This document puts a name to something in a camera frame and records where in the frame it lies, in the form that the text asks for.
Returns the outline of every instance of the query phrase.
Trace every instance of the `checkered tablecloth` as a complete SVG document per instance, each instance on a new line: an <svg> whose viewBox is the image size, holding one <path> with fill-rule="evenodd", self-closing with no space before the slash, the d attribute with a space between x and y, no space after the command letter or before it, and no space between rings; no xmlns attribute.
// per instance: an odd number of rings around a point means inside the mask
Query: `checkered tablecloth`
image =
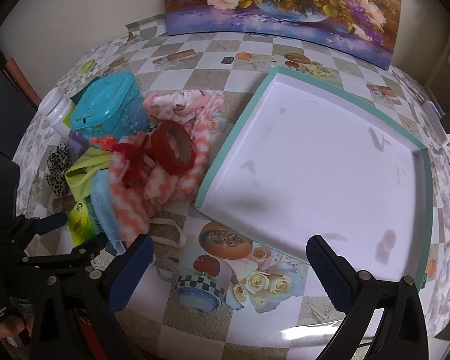
<svg viewBox="0 0 450 360"><path fill-rule="evenodd" d="M214 157L268 71L283 65L353 93L421 140L429 148L435 193L427 283L420 297L428 335L444 328L450 318L450 148L438 143L420 108L424 99L418 95L420 87L416 91L407 89L411 80L402 72L401 78L397 78L393 68L385 71L301 40L234 32L169 37L162 17L127 27L128 39L117 39L86 53L59 81L61 92L72 96L92 78L123 70L134 73L144 96L149 91L221 90L225 102L220 117L226 125L212 135L211 157ZM178 59L167 57L187 50L193 53ZM94 60L91 68L80 71L91 60ZM389 87L395 96L378 96L373 86ZM43 181L47 170L42 158L58 140L46 120L37 114L14 158L22 167L18 212L45 216L53 210L54 196ZM192 204L173 203L165 209L159 216L174 219L188 234L197 234L207 223ZM158 225L151 225L150 233L167 238L175 234L173 228ZM166 246L155 247L157 257L167 251ZM104 268L110 259L103 253L95 263ZM294 326L336 321L342 315L332 307L312 269L293 259L287 262L294 264L305 288L302 295L282 302L272 312L257 314L253 307L237 311L226 304L210 313L191 312L178 301L174 286L159 279L151 267L127 310L118 313L117 318L138 347L165 359L314 359L330 339L329 335L285 340L280 332Z"/></svg>

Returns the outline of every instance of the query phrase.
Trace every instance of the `green packet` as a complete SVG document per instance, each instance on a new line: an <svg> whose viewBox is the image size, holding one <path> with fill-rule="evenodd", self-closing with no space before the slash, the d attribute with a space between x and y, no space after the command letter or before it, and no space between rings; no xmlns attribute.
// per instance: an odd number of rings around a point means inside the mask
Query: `green packet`
<svg viewBox="0 0 450 360"><path fill-rule="evenodd" d="M73 207L68 215L68 227L75 246L81 245L103 232L90 197L80 200Z"/></svg>

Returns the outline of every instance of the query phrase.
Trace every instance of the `stain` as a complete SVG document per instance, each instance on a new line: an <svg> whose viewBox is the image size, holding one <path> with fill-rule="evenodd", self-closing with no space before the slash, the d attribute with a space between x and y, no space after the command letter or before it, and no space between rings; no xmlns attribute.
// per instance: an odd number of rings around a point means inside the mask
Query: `stain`
<svg viewBox="0 0 450 360"><path fill-rule="evenodd" d="M322 237L330 240L330 241L343 241L343 242L347 242L348 238L345 237L345 235L341 235L341 234L337 234L337 233L325 233L322 234Z"/></svg>
<svg viewBox="0 0 450 360"><path fill-rule="evenodd" d="M262 140L265 140L274 130L274 125L263 126L262 129Z"/></svg>
<svg viewBox="0 0 450 360"><path fill-rule="evenodd" d="M382 136L382 142L378 140L377 133L375 130L373 130L372 127L369 127L367 129L368 133L370 133L370 137L372 138L373 146L375 149L377 149L380 152L383 152L385 150L385 144L388 143L390 145L390 142L388 142L385 137Z"/></svg>
<svg viewBox="0 0 450 360"><path fill-rule="evenodd" d="M252 160L244 162L240 169L248 169L253 176L257 173L257 170L255 169L255 162Z"/></svg>
<svg viewBox="0 0 450 360"><path fill-rule="evenodd" d="M375 250L375 260L382 264L387 265L390 261L390 252L394 249L397 236L395 231L388 229L383 233L383 237L377 244L377 249Z"/></svg>
<svg viewBox="0 0 450 360"><path fill-rule="evenodd" d="M435 259L429 259L427 263L427 268L425 272L427 272L427 276L433 276L437 271L437 261Z"/></svg>

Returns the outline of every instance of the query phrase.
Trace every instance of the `painting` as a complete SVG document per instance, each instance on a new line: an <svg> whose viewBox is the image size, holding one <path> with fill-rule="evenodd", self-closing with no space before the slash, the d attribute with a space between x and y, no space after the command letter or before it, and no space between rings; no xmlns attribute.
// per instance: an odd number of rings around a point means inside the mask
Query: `painting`
<svg viewBox="0 0 450 360"><path fill-rule="evenodd" d="M387 69L401 0L166 0L169 35L249 32L322 44Z"/></svg>

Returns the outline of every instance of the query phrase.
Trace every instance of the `white cap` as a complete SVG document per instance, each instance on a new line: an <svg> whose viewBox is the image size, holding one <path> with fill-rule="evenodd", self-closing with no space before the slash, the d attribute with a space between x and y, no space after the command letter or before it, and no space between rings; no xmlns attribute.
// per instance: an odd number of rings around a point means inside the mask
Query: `white cap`
<svg viewBox="0 0 450 360"><path fill-rule="evenodd" d="M38 105L38 111L47 116L60 103L63 95L59 92L57 87L49 91Z"/></svg>

